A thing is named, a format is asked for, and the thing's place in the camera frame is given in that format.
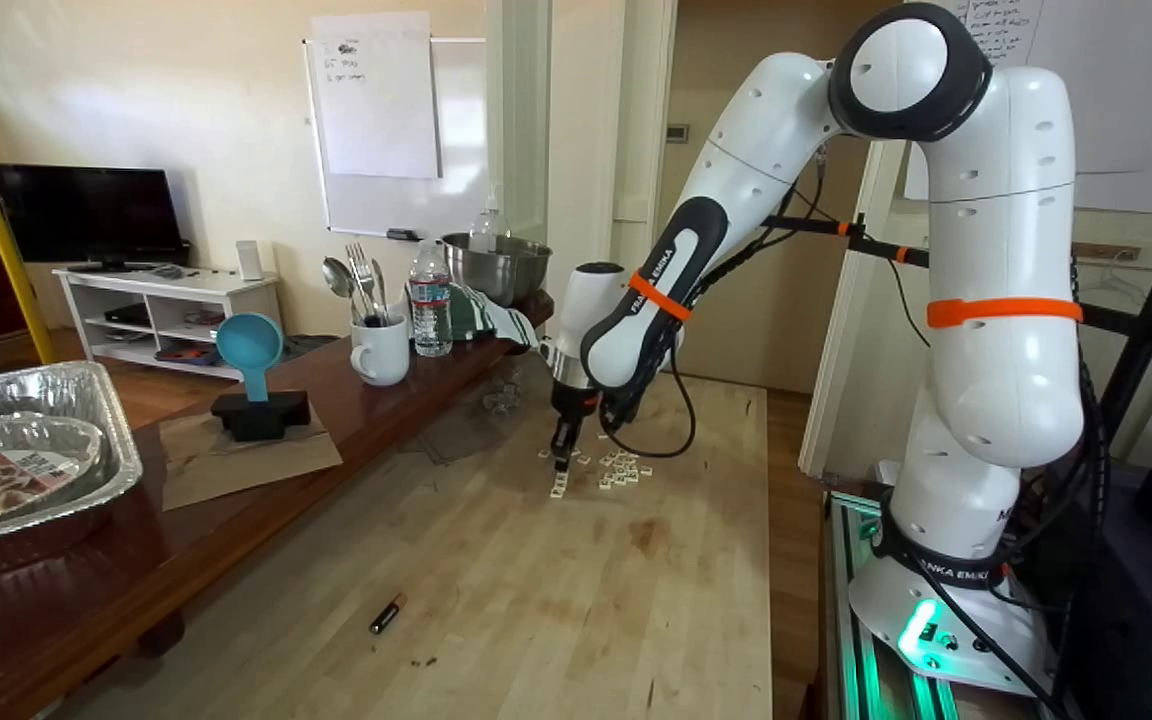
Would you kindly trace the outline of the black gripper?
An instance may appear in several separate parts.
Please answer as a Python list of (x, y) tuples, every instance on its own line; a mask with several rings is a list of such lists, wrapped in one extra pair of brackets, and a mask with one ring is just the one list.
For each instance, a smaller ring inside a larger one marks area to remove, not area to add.
[(557, 383), (547, 403), (557, 406), (557, 428), (552, 428), (552, 473), (569, 473), (569, 462), (582, 459), (582, 425), (597, 412), (597, 391), (591, 388), (569, 388)]

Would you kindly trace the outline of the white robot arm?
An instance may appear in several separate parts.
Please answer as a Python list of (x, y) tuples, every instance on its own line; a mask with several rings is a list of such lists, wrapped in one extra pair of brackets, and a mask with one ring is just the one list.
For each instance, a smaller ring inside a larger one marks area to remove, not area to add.
[(959, 14), (902, 5), (830, 59), (765, 57), (720, 111), (648, 258), (582, 337), (624, 425), (692, 302), (832, 134), (910, 139), (928, 165), (928, 378), (885, 550), (965, 587), (1001, 580), (1028, 469), (1083, 431), (1071, 298), (1077, 131), (1058, 70), (992, 64)]

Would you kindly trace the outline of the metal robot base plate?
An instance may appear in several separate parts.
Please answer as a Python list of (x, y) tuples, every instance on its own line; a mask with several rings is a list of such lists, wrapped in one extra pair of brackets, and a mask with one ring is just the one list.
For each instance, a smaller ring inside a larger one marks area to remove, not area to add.
[(1042, 700), (1054, 687), (1054, 649), (1035, 601), (1001, 587), (931, 583), (879, 555), (848, 580), (848, 609), (915, 674)]

